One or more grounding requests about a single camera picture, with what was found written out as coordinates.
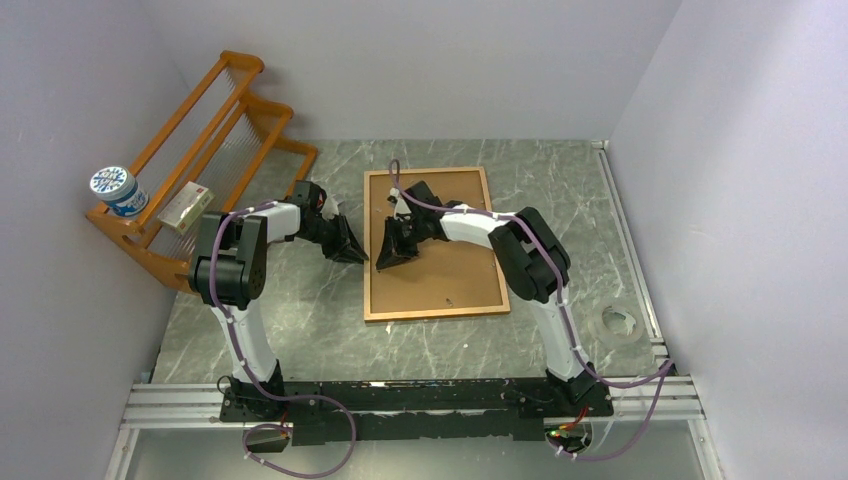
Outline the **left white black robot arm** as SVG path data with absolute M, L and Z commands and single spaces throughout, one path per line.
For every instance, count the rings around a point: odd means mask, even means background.
M 215 315 L 233 368 L 224 390 L 225 421 L 276 421 L 286 412 L 285 383 L 257 302 L 267 278 L 268 247 L 302 239 L 325 259 L 363 264 L 368 256 L 337 203 L 318 184 L 298 180 L 282 200 L 199 219 L 188 285 Z

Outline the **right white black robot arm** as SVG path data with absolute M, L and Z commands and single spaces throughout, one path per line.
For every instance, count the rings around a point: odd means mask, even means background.
M 507 286 L 528 303 L 536 321 L 553 408 L 564 415 L 612 415 L 609 389 L 596 379 L 569 318 L 570 258 L 536 209 L 496 213 L 457 201 L 444 204 L 423 181 L 405 190 L 391 188 L 388 200 L 394 212 L 385 220 L 377 270 L 412 261 L 426 240 L 491 250 Z

